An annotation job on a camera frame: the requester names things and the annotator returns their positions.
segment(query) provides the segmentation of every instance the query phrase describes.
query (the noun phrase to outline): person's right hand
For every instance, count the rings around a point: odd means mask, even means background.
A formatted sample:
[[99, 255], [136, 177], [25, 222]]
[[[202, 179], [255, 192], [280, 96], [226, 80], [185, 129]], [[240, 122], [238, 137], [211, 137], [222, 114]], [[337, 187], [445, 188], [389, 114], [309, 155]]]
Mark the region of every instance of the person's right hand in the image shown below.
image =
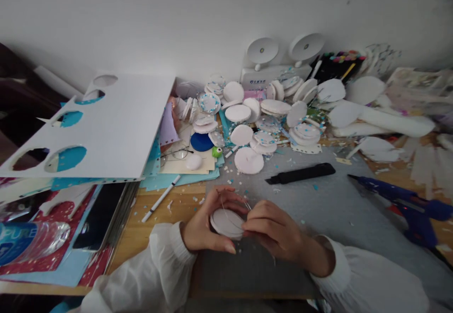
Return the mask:
[[255, 237], [274, 257], [301, 265], [318, 277], [335, 267], [335, 254], [303, 234], [294, 220], [274, 203], [262, 200], [242, 225], [244, 236]]

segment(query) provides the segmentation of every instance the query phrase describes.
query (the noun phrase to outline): white fabric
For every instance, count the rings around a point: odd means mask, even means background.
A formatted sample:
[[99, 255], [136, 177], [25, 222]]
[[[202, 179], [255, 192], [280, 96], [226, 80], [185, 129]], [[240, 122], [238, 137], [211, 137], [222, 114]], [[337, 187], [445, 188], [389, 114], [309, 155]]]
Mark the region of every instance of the white fabric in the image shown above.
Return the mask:
[[[174, 312], [181, 307], [196, 256], [185, 248], [179, 226], [156, 225], [148, 248], [110, 276], [99, 277], [74, 312]], [[333, 312], [448, 312], [437, 305], [429, 309], [421, 281], [400, 266], [326, 239], [335, 252], [335, 269], [326, 278], [312, 278]]]

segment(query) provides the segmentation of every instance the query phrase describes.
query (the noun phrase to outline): black utility knife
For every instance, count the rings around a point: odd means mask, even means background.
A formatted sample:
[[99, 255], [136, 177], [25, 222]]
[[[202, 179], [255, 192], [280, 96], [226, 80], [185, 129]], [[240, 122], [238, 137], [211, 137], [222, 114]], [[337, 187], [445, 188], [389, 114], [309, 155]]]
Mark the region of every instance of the black utility knife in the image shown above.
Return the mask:
[[297, 169], [291, 172], [279, 173], [265, 181], [268, 184], [287, 184], [290, 182], [312, 179], [319, 176], [335, 174], [335, 169], [330, 163], [323, 163], [309, 168]]

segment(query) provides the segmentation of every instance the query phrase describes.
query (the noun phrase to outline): gray cutting mat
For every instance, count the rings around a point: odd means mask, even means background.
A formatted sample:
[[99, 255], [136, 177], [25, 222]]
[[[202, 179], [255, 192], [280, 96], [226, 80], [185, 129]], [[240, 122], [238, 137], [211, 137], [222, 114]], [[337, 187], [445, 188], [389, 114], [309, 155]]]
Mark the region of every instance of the gray cutting mat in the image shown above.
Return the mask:
[[[209, 181], [206, 188], [209, 191], [214, 185], [233, 180], [232, 186], [239, 190], [238, 194], [247, 195], [251, 206], [260, 199], [271, 200], [309, 232], [381, 254], [417, 275], [430, 298], [453, 306], [453, 273], [429, 252], [409, 242], [401, 233], [404, 222], [386, 211], [376, 196], [349, 180], [348, 173], [375, 177], [365, 161], [358, 156], [357, 161], [351, 160], [352, 165], [341, 164], [335, 160], [334, 149], [337, 148], [323, 147], [322, 153], [307, 155], [281, 148], [284, 154], [265, 160], [257, 175], [237, 175], [233, 155], [225, 164], [233, 171], [227, 173], [221, 168], [220, 177]], [[287, 185], [268, 185], [264, 181], [280, 172], [324, 162], [336, 169], [334, 175]], [[237, 244], [239, 249], [237, 255], [203, 252], [202, 291], [286, 296], [314, 293], [313, 285], [300, 268], [278, 260], [274, 267], [270, 254], [252, 239], [241, 240]]]

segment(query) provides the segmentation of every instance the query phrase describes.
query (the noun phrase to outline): plastic bottle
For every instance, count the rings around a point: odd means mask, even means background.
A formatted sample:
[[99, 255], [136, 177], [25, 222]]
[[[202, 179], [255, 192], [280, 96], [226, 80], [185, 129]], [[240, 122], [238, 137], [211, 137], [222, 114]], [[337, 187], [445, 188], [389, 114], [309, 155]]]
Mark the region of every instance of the plastic bottle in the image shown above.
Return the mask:
[[0, 223], [0, 266], [52, 254], [65, 243], [70, 230], [64, 222]]

